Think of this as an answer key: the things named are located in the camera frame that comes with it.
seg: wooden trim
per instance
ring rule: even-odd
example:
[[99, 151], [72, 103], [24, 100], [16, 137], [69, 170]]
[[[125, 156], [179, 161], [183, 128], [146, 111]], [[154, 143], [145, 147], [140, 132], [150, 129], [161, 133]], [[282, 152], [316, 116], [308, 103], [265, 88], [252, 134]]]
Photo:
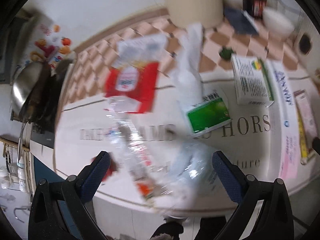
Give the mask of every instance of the wooden trim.
[[111, 35], [119, 30], [122, 30], [123, 28], [129, 27], [130, 25], [133, 25], [135, 23], [138, 23], [138, 22], [141, 22], [141, 21], [144, 21], [147, 19], [160, 17], [160, 16], [164, 16], [164, 15], [168, 15], [168, 14], [169, 13], [168, 13], [167, 8], [163, 7], [163, 8], [157, 9], [157, 10], [147, 11], [147, 12], [140, 13], [140, 14], [137, 14], [137, 15], [134, 15], [131, 17], [127, 17], [126, 19], [111, 25], [106, 30], [103, 30], [102, 32], [97, 33], [96, 35], [92, 36], [88, 40], [82, 42], [78, 47], [76, 47], [74, 49], [74, 51], [76, 52], [76, 54], [78, 54], [81, 51], [88, 48], [89, 46], [93, 45], [94, 43], [100, 41], [104, 37]]
[[[4, 144], [7, 144], [7, 145], [12, 146], [14, 148], [18, 148], [18, 144], [14, 141], [10, 141], [10, 140], [7, 140], [7, 139], [0, 137], [0, 142], [3, 142]], [[22, 146], [22, 150], [29, 152], [30, 148]]]

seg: colorful logo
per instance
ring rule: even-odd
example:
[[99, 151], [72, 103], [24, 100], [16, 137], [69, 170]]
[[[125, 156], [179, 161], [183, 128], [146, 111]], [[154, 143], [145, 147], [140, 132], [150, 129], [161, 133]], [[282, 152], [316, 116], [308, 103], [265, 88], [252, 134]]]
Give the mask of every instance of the colorful logo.
[[251, 63], [251, 65], [255, 70], [261, 70], [262, 69], [262, 65], [258, 60], [253, 61]]

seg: frying pan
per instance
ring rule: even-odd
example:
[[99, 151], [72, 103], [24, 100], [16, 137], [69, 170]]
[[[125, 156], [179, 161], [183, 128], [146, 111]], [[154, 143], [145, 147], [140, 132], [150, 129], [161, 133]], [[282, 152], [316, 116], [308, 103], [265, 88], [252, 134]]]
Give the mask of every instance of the frying pan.
[[18, 142], [17, 165], [24, 168], [20, 162], [22, 152], [22, 136], [26, 124], [33, 122], [37, 115], [37, 105], [42, 98], [42, 91], [50, 77], [50, 66], [47, 62], [31, 62], [14, 80], [11, 92], [13, 111], [22, 119], [22, 128]]

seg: table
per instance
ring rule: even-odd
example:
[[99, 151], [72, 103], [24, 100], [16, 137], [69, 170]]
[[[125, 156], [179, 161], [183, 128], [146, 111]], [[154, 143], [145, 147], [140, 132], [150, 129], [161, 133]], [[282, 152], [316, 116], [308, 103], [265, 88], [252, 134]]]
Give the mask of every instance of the table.
[[[259, 37], [237, 35], [227, 21], [218, 28], [207, 30], [203, 57], [199, 72], [205, 89], [212, 86], [222, 88], [228, 98], [231, 125], [226, 125], [197, 140], [222, 150], [231, 162], [245, 174], [253, 174], [266, 180], [270, 152], [270, 122], [268, 109], [263, 106], [239, 106], [233, 81], [232, 65], [219, 57], [222, 46], [232, 47], [238, 55], [282, 60], [287, 69], [290, 85], [294, 91], [305, 89], [311, 98], [317, 123], [320, 114], [319, 92], [299, 64], [292, 43], [277, 40], [265, 27], [257, 22]], [[186, 134], [186, 125], [181, 117], [175, 97], [175, 88], [170, 72], [175, 68], [174, 56], [179, 52], [177, 38], [184, 31], [173, 26], [167, 16], [138, 22], [101, 40], [79, 53], [78, 60], [70, 71], [61, 98], [62, 111], [56, 129], [55, 167], [63, 178], [79, 171], [91, 162], [101, 150], [110, 152], [119, 169], [97, 190], [96, 196], [109, 202], [144, 212], [170, 213], [175, 216], [213, 216], [232, 212], [236, 207], [222, 185], [210, 196], [195, 196], [192, 192], [179, 203], [170, 196], [157, 198], [153, 208], [146, 205], [124, 169], [117, 148], [105, 134], [112, 126], [104, 110], [103, 85], [111, 63], [116, 59], [116, 42], [121, 39], [163, 32], [168, 35], [169, 46], [161, 61], [156, 84], [153, 111], [132, 115], [132, 121], [146, 140], [146, 145], [161, 165], [169, 166], [181, 147], [181, 138]], [[320, 174], [320, 157], [300, 165], [296, 179], [285, 181], [288, 193], [293, 194]]]

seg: beige container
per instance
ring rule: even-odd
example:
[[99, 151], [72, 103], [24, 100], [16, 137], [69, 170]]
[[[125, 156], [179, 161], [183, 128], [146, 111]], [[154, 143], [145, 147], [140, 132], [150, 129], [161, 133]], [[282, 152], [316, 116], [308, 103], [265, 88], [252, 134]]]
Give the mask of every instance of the beige container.
[[204, 28], [215, 27], [223, 20], [222, 0], [165, 0], [170, 19], [177, 27], [201, 22]]

